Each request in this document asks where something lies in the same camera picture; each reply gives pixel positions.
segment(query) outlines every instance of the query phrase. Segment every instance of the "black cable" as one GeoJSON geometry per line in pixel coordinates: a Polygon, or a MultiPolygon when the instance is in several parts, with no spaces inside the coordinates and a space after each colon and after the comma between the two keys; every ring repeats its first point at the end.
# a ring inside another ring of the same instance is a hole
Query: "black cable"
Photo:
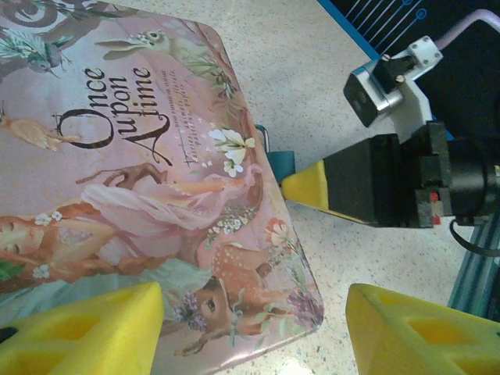
{"type": "Polygon", "coordinates": [[[455,224],[455,223],[456,223],[455,219],[453,219],[452,222],[450,223],[450,231],[452,232],[452,236],[466,250],[469,250],[470,252],[473,252],[475,254],[482,255],[482,256],[487,256],[487,257],[497,257],[497,256],[500,256],[500,249],[497,249],[497,248],[482,248],[482,247],[477,246],[475,244],[471,244],[470,242],[468,242],[463,237],[460,237],[460,235],[455,232],[455,228],[453,227],[453,224],[455,224]]]}

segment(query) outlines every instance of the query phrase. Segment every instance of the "yellow foam block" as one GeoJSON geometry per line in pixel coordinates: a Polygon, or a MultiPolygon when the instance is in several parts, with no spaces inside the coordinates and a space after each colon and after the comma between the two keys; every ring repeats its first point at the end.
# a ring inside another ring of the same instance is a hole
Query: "yellow foam block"
{"type": "Polygon", "coordinates": [[[325,177],[324,161],[292,174],[281,181],[283,196],[302,205],[328,210],[328,185],[325,177]]]}
{"type": "Polygon", "coordinates": [[[158,283],[138,284],[9,324],[0,374],[145,375],[163,322],[158,283]]]}
{"type": "Polygon", "coordinates": [[[366,284],[346,317],[359,375],[500,374],[500,323],[366,284]]]}

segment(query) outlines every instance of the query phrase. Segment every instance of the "purple flower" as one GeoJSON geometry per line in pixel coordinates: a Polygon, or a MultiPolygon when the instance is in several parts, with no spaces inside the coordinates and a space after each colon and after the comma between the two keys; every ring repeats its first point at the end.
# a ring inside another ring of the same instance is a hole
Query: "purple flower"
{"type": "Polygon", "coordinates": [[[192,293],[187,293],[181,304],[173,308],[175,320],[185,322],[192,330],[206,330],[205,318],[198,310],[198,299],[192,293]]]}
{"type": "Polygon", "coordinates": [[[291,311],[297,316],[297,324],[309,330],[316,329],[323,322],[324,307],[310,291],[293,291],[287,298],[291,311]]]}
{"type": "Polygon", "coordinates": [[[196,296],[193,293],[187,293],[184,296],[184,306],[186,306],[191,311],[198,310],[198,299],[196,299],[196,296]]]}
{"type": "Polygon", "coordinates": [[[201,315],[195,315],[191,319],[189,319],[189,322],[187,325],[192,329],[192,330],[200,330],[200,331],[205,331],[206,330],[206,321],[201,315]]]}

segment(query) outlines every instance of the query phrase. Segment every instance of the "pink flower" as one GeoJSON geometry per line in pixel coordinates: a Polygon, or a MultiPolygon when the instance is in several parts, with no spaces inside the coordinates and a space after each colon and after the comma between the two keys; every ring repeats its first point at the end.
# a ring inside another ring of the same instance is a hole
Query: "pink flower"
{"type": "Polygon", "coordinates": [[[274,246],[280,246],[288,239],[288,225],[276,217],[272,218],[266,227],[267,241],[274,246]]]}

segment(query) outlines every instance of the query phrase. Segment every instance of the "bird illustration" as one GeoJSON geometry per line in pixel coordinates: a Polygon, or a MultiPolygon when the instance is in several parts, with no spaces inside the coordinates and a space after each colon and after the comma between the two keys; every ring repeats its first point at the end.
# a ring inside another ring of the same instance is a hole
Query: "bird illustration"
{"type": "Polygon", "coordinates": [[[0,39],[0,57],[11,59],[21,57],[27,60],[28,67],[37,73],[50,73],[54,76],[52,68],[63,67],[63,55],[60,48],[68,43],[72,36],[63,36],[52,43],[46,43],[36,34],[25,33],[18,30],[5,30],[5,37],[0,39]]]}
{"type": "Polygon", "coordinates": [[[195,76],[216,82],[222,70],[209,59],[209,48],[184,37],[168,37],[163,30],[145,31],[128,39],[98,41],[109,52],[104,60],[122,59],[144,49],[166,53],[190,70],[195,76]]]}
{"type": "Polygon", "coordinates": [[[62,136],[53,134],[36,120],[11,119],[5,116],[3,109],[0,115],[0,130],[6,130],[27,143],[52,151],[58,151],[59,145],[63,142],[77,142],[80,140],[78,135],[62,136]]]}

